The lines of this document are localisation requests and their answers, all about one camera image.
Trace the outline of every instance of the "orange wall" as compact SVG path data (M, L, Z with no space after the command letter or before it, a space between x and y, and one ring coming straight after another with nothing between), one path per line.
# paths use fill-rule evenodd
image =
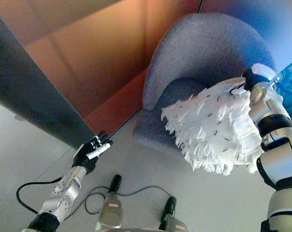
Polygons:
M126 109L108 124L112 131L141 105L145 75L139 74L159 40L178 18L196 12L198 2L0 1L0 17L95 131L101 122L90 118L114 114L107 102L115 112Z

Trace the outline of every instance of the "white floor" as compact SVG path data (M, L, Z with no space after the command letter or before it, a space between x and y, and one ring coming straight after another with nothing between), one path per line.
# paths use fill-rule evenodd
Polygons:
M244 168L235 168L228 177L203 170L193 172L184 160L172 159L168 154L136 143L132 139L136 119L134 116L113 136L115 144L100 157L94 172L86 176L76 203L93 187L108 186L113 176L120 174L123 177L122 193L158 185L173 194L177 198L176 216L187 224L191 232L260 231L273 190L264 184L258 173L249 174ZM62 154L39 180L51 180L68 172L73 153L70 149ZM52 160L52 157L46 154L45 159ZM18 176L12 175L11 170L7 170L6 178L18 179ZM29 176L24 181L33 179ZM39 209L52 187L29 187L21 197ZM13 200L0 211L0 231L20 231L34 217L14 200L14 193L11 194ZM167 199L167 195L157 189L121 198L125 227L157 228ZM98 196L89 200L93 210L101 205L102 200ZM80 208L73 217L63 222L58 231L90 232L94 230L95 220L95 216Z

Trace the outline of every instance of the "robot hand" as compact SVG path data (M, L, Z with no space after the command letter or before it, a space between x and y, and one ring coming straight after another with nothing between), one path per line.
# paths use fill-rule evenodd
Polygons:
M51 196L45 200L39 213L23 232L54 232L69 215L79 194L84 177L91 173L101 153L111 147L113 141L102 131L77 150L70 172L55 185Z
M107 138L105 131L101 131L89 142L82 144L74 155L72 167L82 166L86 168L87 174L91 173L101 153L106 151L114 143Z

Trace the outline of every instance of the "black electrical cord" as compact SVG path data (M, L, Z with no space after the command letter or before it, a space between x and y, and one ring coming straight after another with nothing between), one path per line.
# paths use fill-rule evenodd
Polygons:
M286 88L284 87L284 85L283 85L281 82L277 82L277 83L276 83L276 86L278 86L282 91L284 91L284 92L286 92L286 93L289 93L289 94L292 94L292 91L289 90L289 89L286 89Z
M30 206L26 205L19 197L19 192L21 191L21 189L25 186L28 185L48 185L48 184L54 184L56 182L59 182L62 179L62 177L57 178L56 180L52 180L52 181L47 181L47 182L29 182L29 183L25 183L22 186L20 186L17 191L16 191L16 198L17 201L26 209L30 210L31 212L38 214L38 211L36 211L35 209L31 208Z
M56 180L48 181L48 182L29 182L29 183L23 184L23 185L20 186L20 187L18 188L18 190L16 191L16 198L17 198L17 201L18 201L23 207L25 207L26 209L30 210L31 212L33 212L33 213L35 213L35 214L38 214L38 211L36 211L35 209L33 209L33 208L31 208L30 206L26 205L26 204L20 199L20 197L19 197L19 192L20 192L20 190L21 190L23 187L28 186L28 185L47 185L47 184L53 184L53 183L56 183L56 182L60 181L61 179L62 179L62 177L59 177L59 178L57 178ZM145 187L145 188L139 189L139 190L137 190L137 191L135 191L135 192L133 192L133 193L127 193L127 194L116 193L116 194L117 194L118 196L121 196L121 197L129 197L129 196L135 195L135 194L137 194L137 193L139 193L139 192L141 192L141 191L144 191L144 190L146 190L146 189L150 189L150 188L160 189L160 190L162 190L163 192L165 192L169 197L171 197L171 194L170 194L168 191L166 191L165 189L163 189L163 188L161 188L161 187L158 187L158 186L148 186L148 187ZM88 199L89 197L93 196L93 195L100 195L100 196L102 196L102 197L104 198L104 200L105 200L106 196L105 196L103 193L100 193L100 192L93 192L93 191L95 191L95 190L97 190L97 189L107 189L107 190L109 190L109 187L106 187L106 186L98 186L98 187L93 188L93 189L87 194L87 196L81 201L81 203L79 203L79 205L78 205L78 206L77 206L77 207L71 212L71 214L65 218L65 220L68 219L68 218L70 218L73 214L75 214L76 211L80 208L80 206L81 206L83 203L84 203L84 205L85 205L85 210L86 210L86 212L87 212L88 214L90 214L90 215L98 214L98 213L100 212L99 210L94 211L94 212L91 212L91 211L87 208L87 199Z
M199 8L198 8L198 13L201 12L203 3L204 3L204 0L201 0L199 4Z

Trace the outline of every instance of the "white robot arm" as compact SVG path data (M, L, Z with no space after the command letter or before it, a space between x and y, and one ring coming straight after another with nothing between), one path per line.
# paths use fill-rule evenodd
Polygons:
M22 232L54 232L70 214L72 204L79 194L83 178L91 173L99 155L113 144L104 131L81 145L75 153L72 169L52 190L34 220Z
M251 91L249 116L259 129L262 149L257 159L265 183L276 190L271 197L262 232L292 232L292 121L282 105L283 97L269 82L267 66L255 64L243 76Z

